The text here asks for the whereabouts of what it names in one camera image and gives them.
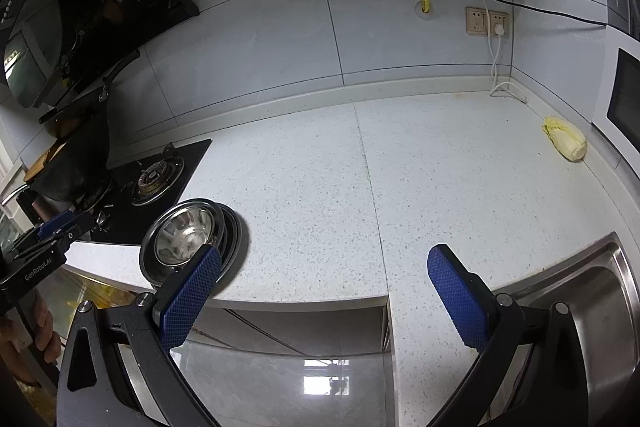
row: blue gripper pad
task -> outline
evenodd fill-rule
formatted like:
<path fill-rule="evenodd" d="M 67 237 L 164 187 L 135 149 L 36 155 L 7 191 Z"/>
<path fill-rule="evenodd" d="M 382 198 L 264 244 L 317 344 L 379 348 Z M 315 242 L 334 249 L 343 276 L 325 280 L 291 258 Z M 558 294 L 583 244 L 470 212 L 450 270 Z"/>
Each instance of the blue gripper pad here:
<path fill-rule="evenodd" d="M 471 274 L 447 245 L 431 248 L 427 272 L 465 346 L 482 351 L 489 342 L 489 324 L 487 312 L 469 288 Z"/>
<path fill-rule="evenodd" d="M 207 246 L 208 250 L 196 266 L 190 266 L 191 261 L 183 269 L 189 270 L 182 285 L 174 293 L 173 298 L 163 307 L 159 317 L 158 338 L 162 349 L 166 353 L 172 347 L 181 346 L 187 339 L 193 323 L 196 321 L 204 303 L 220 277 L 222 260 L 218 248 Z M 176 273 L 171 277 L 185 274 Z M 162 288 L 169 283 L 167 279 Z"/>

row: wall socket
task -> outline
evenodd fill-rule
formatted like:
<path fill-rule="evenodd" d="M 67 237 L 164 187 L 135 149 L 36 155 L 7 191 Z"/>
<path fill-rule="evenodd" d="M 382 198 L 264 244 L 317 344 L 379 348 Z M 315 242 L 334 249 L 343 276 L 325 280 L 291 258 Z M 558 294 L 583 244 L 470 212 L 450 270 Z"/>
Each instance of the wall socket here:
<path fill-rule="evenodd" d="M 491 21 L 491 35 L 496 35 L 495 27 L 502 24 L 504 27 L 503 37 L 509 36 L 509 14 L 504 12 L 494 12 L 489 10 Z M 486 35 L 487 21 L 484 8 L 466 8 L 466 32 L 470 35 Z"/>

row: countertop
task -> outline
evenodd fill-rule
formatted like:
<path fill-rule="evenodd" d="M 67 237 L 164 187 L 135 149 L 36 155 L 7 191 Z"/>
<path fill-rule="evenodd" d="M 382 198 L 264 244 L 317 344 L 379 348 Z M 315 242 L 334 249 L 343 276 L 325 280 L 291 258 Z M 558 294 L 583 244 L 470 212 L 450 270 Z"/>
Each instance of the countertop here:
<path fill-rule="evenodd" d="M 612 231 L 639 255 L 587 165 L 562 158 L 539 115 L 511 98 L 348 103 L 204 137 L 212 145 L 182 199 L 228 204 L 251 238 L 212 305 L 304 311 L 388 296 L 399 427 L 426 425 L 476 355 L 428 279 L 431 247 L 447 243 L 491 288 Z M 149 288 L 138 248 L 76 243 L 67 257 L 80 273 Z"/>

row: black power cord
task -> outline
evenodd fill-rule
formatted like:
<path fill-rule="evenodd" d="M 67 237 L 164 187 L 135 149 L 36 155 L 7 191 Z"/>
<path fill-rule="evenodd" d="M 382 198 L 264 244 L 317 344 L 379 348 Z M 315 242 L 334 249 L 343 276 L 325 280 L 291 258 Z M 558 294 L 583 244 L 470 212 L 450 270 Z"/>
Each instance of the black power cord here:
<path fill-rule="evenodd" d="M 534 12 L 547 13 L 549 15 L 559 15 L 561 17 L 568 17 L 569 19 L 573 19 L 575 21 L 586 22 L 587 24 L 595 24 L 596 26 L 609 26 L 609 24 L 607 24 L 606 22 L 591 21 L 589 19 L 583 19 L 581 17 L 576 17 L 575 15 L 569 15 L 568 13 L 552 12 L 552 11 L 549 11 L 549 10 L 542 10 L 540 8 L 533 8 L 531 6 L 526 6 L 525 4 L 519 4 L 517 2 L 511 2 L 511 1 L 505 1 L 505 0 L 494 0 L 494 1 L 498 1 L 498 2 L 501 2 L 503 4 L 508 4 L 510 6 L 517 6 L 519 8 L 525 8 L 527 10 L 532 10 Z"/>

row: sink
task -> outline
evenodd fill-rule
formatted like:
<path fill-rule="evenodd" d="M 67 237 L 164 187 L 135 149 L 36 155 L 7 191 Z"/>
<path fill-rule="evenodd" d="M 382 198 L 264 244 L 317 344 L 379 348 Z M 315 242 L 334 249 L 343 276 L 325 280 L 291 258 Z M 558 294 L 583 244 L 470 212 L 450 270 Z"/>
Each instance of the sink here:
<path fill-rule="evenodd" d="M 532 277 L 497 289 L 521 305 L 548 308 L 556 301 L 574 316 L 587 374 L 589 425 L 613 405 L 640 362 L 638 287 L 615 233 Z M 490 408 L 500 414 L 530 346 L 520 346 Z"/>

